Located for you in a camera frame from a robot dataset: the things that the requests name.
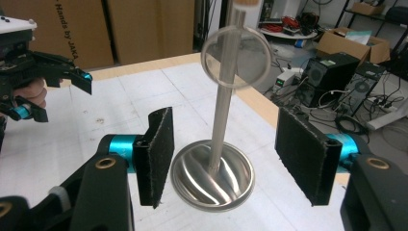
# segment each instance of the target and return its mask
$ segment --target white table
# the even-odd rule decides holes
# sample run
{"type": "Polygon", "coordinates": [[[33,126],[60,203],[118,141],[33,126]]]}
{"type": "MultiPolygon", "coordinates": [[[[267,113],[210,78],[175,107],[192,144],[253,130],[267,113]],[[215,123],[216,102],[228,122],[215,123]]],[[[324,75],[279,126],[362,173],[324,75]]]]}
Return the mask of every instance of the white table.
{"type": "MultiPolygon", "coordinates": [[[[173,107],[174,156],[194,141],[210,139],[217,85],[198,63],[172,65],[133,71],[138,73],[127,72],[135,66],[120,68],[126,73],[95,71],[94,77],[108,73],[117,78],[94,81],[92,96],[75,87],[50,90],[49,123],[8,124],[0,154],[0,196],[23,195],[36,205],[95,153],[103,136],[144,134],[147,115],[163,107],[173,107]]],[[[335,183],[329,206],[311,206],[274,150],[277,108],[248,103],[258,96],[262,100],[253,89],[233,96],[225,138],[254,166],[255,187],[248,200],[229,212],[203,212],[186,204],[167,177],[162,204],[153,210],[139,205],[136,176],[129,175],[136,230],[344,230],[344,188],[335,183]]]]}

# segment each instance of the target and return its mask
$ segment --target cardboard box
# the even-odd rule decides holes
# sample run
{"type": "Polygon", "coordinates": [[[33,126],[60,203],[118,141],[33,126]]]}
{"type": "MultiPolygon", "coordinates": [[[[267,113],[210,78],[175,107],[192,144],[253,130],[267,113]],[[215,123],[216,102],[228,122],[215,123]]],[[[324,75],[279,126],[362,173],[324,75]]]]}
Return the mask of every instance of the cardboard box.
{"type": "Polygon", "coordinates": [[[6,16],[35,20],[30,50],[65,56],[82,69],[114,64],[100,0],[0,0],[0,6],[6,16]]]}
{"type": "Polygon", "coordinates": [[[385,9],[385,5],[381,4],[378,7],[373,7],[367,3],[354,3],[351,8],[352,12],[361,13],[365,15],[382,14],[385,9]]]}
{"type": "Polygon", "coordinates": [[[120,64],[192,53],[194,1],[108,0],[120,64]]]}
{"type": "Polygon", "coordinates": [[[390,43],[382,38],[370,37],[368,45],[344,38],[351,29],[342,27],[324,32],[317,46],[318,56],[345,52],[361,62],[379,64],[390,59],[390,43]]]}

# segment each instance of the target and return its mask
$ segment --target metal pole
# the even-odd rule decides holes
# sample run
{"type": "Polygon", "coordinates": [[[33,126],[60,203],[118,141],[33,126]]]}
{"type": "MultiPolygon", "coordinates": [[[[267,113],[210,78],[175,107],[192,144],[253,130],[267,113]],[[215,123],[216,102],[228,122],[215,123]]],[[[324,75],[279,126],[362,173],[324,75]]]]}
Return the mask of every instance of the metal pole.
{"type": "MultiPolygon", "coordinates": [[[[245,20],[245,12],[233,10],[230,22],[231,25],[243,26],[245,20]]],[[[222,49],[222,57],[220,64],[220,80],[227,84],[233,84],[237,69],[237,58],[241,43],[241,32],[235,32],[225,37],[222,49]]],[[[228,119],[228,112],[231,103],[231,88],[223,85],[218,85],[216,114],[214,118],[213,137],[209,168],[210,171],[217,172],[222,154],[222,146],[224,145],[225,129],[228,119]]]]}

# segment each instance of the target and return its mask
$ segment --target robotic hand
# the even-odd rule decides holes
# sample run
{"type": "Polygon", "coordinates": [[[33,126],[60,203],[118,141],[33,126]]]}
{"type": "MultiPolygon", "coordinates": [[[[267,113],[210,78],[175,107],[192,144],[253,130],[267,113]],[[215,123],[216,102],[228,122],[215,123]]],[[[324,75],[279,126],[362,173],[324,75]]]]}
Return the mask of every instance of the robotic hand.
{"type": "Polygon", "coordinates": [[[29,100],[13,96],[13,90],[43,77],[48,87],[59,87],[60,79],[70,79],[79,89],[91,94],[92,77],[72,60],[28,49],[37,24],[15,18],[0,18],[0,113],[14,120],[33,118],[47,122],[44,109],[29,100]]]}

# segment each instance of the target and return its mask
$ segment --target shelf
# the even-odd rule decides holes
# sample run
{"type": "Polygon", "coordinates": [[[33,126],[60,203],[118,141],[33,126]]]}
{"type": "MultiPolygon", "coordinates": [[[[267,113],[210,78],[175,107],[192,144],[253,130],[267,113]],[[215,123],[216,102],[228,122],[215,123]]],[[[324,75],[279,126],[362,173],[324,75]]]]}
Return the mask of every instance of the shelf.
{"type": "Polygon", "coordinates": [[[269,32],[269,31],[266,31],[264,29],[261,29],[261,33],[264,34],[264,35],[277,37],[277,38],[281,38],[281,39],[312,39],[318,34],[316,32],[313,32],[309,36],[302,36],[302,35],[289,36],[289,35],[286,35],[286,34],[284,34],[282,32],[269,32]]]}
{"type": "Polygon", "coordinates": [[[345,12],[346,13],[353,13],[355,15],[360,15],[360,16],[363,16],[363,17],[368,17],[368,18],[371,18],[373,20],[384,21],[384,22],[395,24],[395,25],[404,25],[404,26],[406,26],[406,24],[402,24],[402,23],[387,20],[385,18],[384,14],[366,15],[366,14],[362,14],[362,13],[356,13],[356,12],[352,11],[351,9],[347,9],[347,10],[345,10],[345,12]]]}

